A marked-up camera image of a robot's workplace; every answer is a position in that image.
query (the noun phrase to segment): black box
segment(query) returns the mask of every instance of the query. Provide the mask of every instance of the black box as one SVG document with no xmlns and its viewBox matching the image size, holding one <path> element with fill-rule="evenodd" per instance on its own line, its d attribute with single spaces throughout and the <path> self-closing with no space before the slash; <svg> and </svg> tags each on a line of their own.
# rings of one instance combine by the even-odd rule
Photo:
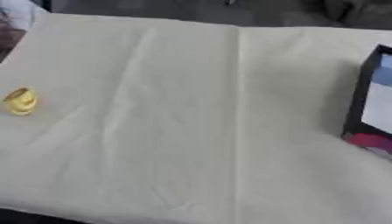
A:
<svg viewBox="0 0 392 224">
<path fill-rule="evenodd" d="M 392 159 L 392 48 L 378 45 L 362 65 L 342 137 Z"/>
</svg>

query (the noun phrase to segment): light blue panel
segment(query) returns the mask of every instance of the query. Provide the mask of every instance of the light blue panel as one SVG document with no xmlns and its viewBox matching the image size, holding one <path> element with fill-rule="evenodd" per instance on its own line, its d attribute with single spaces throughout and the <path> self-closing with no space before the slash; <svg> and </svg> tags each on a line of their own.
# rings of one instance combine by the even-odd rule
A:
<svg viewBox="0 0 392 224">
<path fill-rule="evenodd" d="M 383 54 L 381 59 L 381 66 L 392 68 L 392 55 Z"/>
</svg>

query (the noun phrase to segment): yellow object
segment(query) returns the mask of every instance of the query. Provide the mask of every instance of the yellow object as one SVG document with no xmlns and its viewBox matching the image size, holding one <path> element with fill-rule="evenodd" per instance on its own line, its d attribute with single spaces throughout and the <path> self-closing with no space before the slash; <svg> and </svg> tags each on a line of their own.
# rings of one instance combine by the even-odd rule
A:
<svg viewBox="0 0 392 224">
<path fill-rule="evenodd" d="M 37 106 L 38 97 L 29 88 L 22 87 L 4 98 L 5 107 L 14 115 L 27 116 Z"/>
</svg>

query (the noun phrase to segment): table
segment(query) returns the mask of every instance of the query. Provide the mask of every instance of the table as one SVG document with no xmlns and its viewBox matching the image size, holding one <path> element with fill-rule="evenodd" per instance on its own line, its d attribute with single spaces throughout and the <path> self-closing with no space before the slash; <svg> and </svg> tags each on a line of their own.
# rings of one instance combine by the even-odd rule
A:
<svg viewBox="0 0 392 224">
<path fill-rule="evenodd" d="M 0 66 L 0 207 L 95 223 L 389 224 L 392 164 L 339 137 L 391 31 L 48 14 Z"/>
</svg>

